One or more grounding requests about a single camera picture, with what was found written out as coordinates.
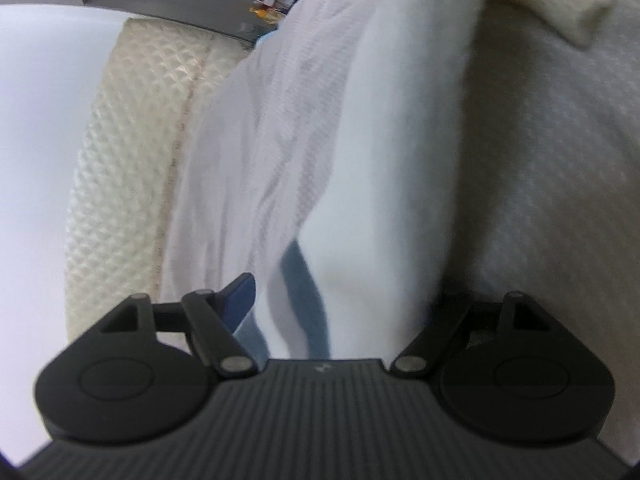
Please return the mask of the grey bed duvet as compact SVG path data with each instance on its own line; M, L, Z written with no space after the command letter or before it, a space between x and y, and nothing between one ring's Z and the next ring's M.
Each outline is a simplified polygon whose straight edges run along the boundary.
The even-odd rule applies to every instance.
M378 0L300 0L232 70L179 173L174 300L250 272L257 297L322 196ZM535 297L613 373L603 440L639 457L639 0L485 0L462 101L445 275Z

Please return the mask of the white sweater with blue stripes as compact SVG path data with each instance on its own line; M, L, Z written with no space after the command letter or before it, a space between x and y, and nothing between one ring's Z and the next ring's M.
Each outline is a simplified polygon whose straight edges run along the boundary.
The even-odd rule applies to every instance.
M378 0L328 184L236 336L270 359L390 361L422 330L454 230L465 71L485 0Z

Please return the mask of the cream quilted headboard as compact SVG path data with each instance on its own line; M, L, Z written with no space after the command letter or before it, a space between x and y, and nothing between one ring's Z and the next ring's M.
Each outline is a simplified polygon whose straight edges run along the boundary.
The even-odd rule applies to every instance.
M241 41L156 18L122 25L85 128L65 242L68 340L134 292L160 294L182 151Z

